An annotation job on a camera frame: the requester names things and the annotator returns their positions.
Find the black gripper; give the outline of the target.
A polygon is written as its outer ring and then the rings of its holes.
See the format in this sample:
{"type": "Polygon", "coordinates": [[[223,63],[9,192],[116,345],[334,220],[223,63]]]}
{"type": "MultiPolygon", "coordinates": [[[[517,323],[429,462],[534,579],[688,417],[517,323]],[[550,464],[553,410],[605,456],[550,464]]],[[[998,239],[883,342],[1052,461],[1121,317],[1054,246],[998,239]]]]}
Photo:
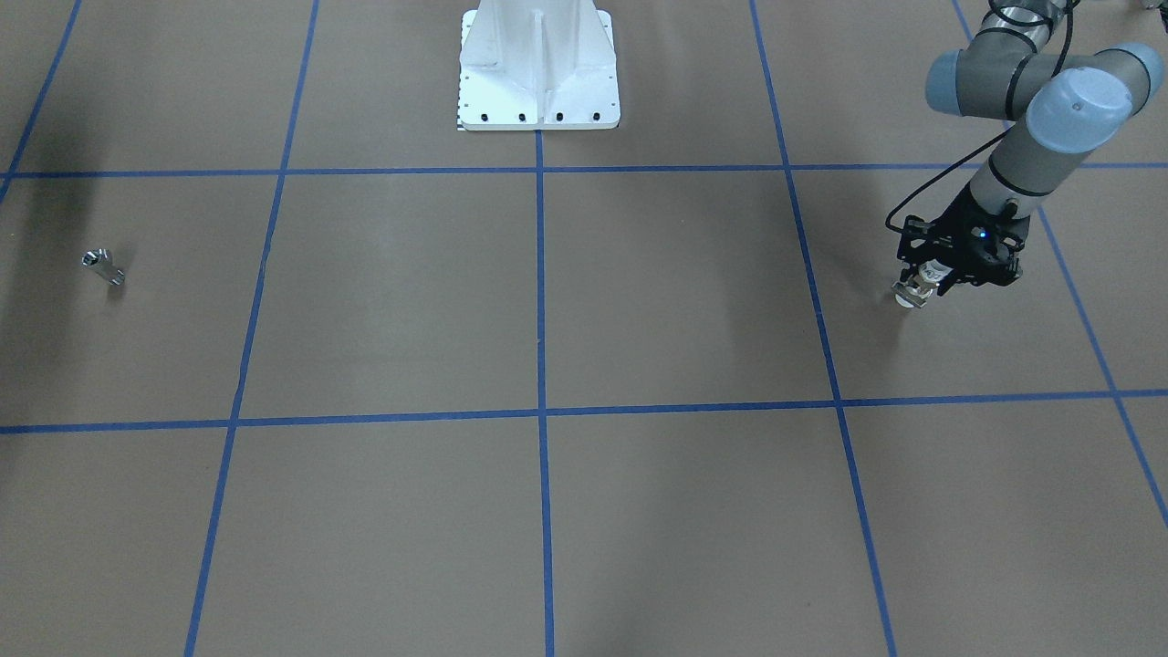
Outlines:
{"type": "Polygon", "coordinates": [[[1006,200],[1004,208],[994,214],[965,187],[934,223],[952,240],[952,249],[934,263],[936,296],[960,284],[1006,288],[1021,278],[1018,251],[1026,249],[1026,217],[1018,215],[1017,200],[1006,200]]]}

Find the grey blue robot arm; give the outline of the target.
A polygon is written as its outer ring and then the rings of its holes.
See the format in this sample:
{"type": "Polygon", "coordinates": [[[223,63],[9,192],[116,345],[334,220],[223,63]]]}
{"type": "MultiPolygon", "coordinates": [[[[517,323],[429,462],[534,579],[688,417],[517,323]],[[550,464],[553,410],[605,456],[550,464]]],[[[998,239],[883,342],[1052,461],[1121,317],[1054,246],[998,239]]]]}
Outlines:
{"type": "Polygon", "coordinates": [[[1055,26],[1071,18],[1068,1],[993,1],[969,44],[930,67],[925,97],[934,111],[1010,126],[943,216],[927,222],[922,249],[905,255],[901,281],[924,296],[1017,281],[1040,205],[1163,87],[1163,56],[1143,43],[1048,53],[1055,26]]]}

